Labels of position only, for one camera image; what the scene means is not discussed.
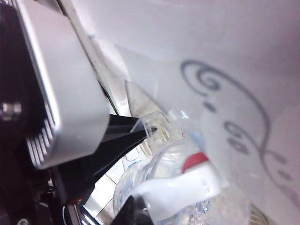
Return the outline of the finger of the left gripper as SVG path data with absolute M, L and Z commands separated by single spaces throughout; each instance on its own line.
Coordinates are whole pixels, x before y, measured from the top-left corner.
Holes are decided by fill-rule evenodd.
M 101 143 L 95 153 L 89 157 L 89 175 L 100 178 L 146 137 L 146 132 L 140 130 Z
M 103 136 L 103 142 L 107 142 L 128 134 L 138 120 L 139 118 L 136 117 L 110 114 L 109 123 Z

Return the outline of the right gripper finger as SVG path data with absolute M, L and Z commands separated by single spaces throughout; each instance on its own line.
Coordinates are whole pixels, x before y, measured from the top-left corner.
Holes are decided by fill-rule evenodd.
M 148 209 L 142 197 L 134 198 L 132 195 L 121 207 L 113 220 L 114 225 L 153 225 Z

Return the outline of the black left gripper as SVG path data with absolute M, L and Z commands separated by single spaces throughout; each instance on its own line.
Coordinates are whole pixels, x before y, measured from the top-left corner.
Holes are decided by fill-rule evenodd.
M 45 170 L 28 155 L 0 155 L 2 225 L 81 225 L 87 202 L 103 175 L 103 157 L 83 157 Z

